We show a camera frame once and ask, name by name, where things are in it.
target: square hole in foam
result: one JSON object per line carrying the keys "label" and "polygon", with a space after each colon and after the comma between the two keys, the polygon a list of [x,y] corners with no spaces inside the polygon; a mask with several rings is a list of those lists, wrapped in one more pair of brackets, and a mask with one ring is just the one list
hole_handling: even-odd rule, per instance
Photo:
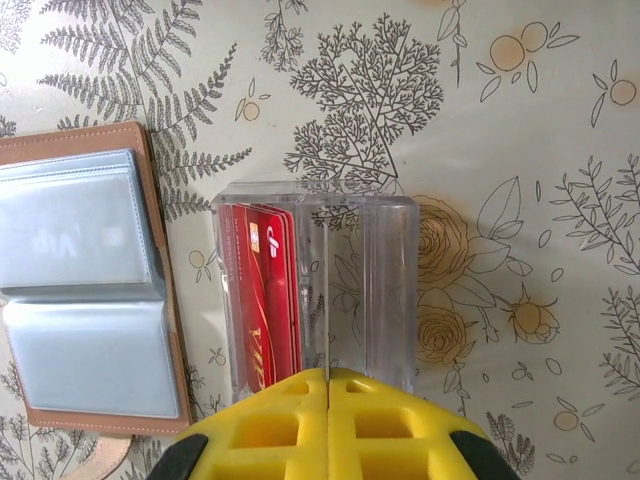
{"label": "square hole in foam", "polygon": [[362,480],[429,480],[426,453],[416,458],[408,453],[362,452],[360,467]]}
{"label": "square hole in foam", "polygon": [[354,420],[356,438],[413,438],[409,413],[400,408],[364,410]]}
{"label": "square hole in foam", "polygon": [[298,442],[298,418],[293,414],[255,414],[242,419],[232,448],[293,447]]}
{"label": "square hole in foam", "polygon": [[284,480],[286,463],[259,463],[256,465],[218,465],[215,480]]}

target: transparent acrylic box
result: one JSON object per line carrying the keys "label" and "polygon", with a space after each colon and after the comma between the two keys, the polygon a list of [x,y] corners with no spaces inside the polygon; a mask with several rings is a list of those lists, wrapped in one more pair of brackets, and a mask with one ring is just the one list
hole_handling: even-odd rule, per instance
{"label": "transparent acrylic box", "polygon": [[214,199],[213,216],[233,402],[261,389],[249,381],[256,365],[245,348],[251,313],[242,296],[246,271],[239,264],[240,249],[251,240],[241,238],[249,230],[238,231],[233,212],[264,205],[293,217],[299,369],[325,367],[328,347],[331,367],[350,368],[412,393],[417,204],[404,196],[350,193],[335,183],[232,183]]}

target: brown leather wallet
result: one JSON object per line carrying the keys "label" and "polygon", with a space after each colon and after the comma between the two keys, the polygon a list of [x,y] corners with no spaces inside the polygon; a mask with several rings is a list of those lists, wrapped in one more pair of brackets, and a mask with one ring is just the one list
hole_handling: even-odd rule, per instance
{"label": "brown leather wallet", "polygon": [[[132,149],[135,152],[135,161],[141,178],[150,228],[162,263],[164,284],[166,285],[169,345],[177,388],[179,416],[177,418],[154,418],[87,414],[73,411],[41,410],[28,404],[26,405],[27,414],[29,422],[35,426],[92,430],[102,434],[169,436],[185,429],[192,422],[192,415],[187,395],[186,358],[183,355],[183,336],[176,304],[169,250],[144,128],[138,123],[128,122],[3,139],[0,140],[0,165],[117,149]],[[18,376],[20,377],[20,365],[18,365]]]}

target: black handle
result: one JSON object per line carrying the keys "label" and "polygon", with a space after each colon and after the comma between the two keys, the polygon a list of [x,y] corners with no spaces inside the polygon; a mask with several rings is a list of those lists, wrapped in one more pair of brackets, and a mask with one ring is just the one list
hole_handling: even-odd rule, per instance
{"label": "black handle", "polygon": [[478,480],[520,480],[489,440],[466,431],[450,436]]}

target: rose print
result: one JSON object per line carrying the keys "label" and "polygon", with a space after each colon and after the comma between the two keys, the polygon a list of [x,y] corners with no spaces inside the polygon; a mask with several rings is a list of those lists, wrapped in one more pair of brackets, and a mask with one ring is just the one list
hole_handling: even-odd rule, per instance
{"label": "rose print", "polygon": [[429,305],[418,307],[418,340],[424,360],[444,365],[466,357],[475,344],[467,343],[466,326],[458,313]]}
{"label": "rose print", "polygon": [[427,288],[445,288],[455,282],[469,265],[467,223],[441,200],[418,195],[420,246],[418,282]]}

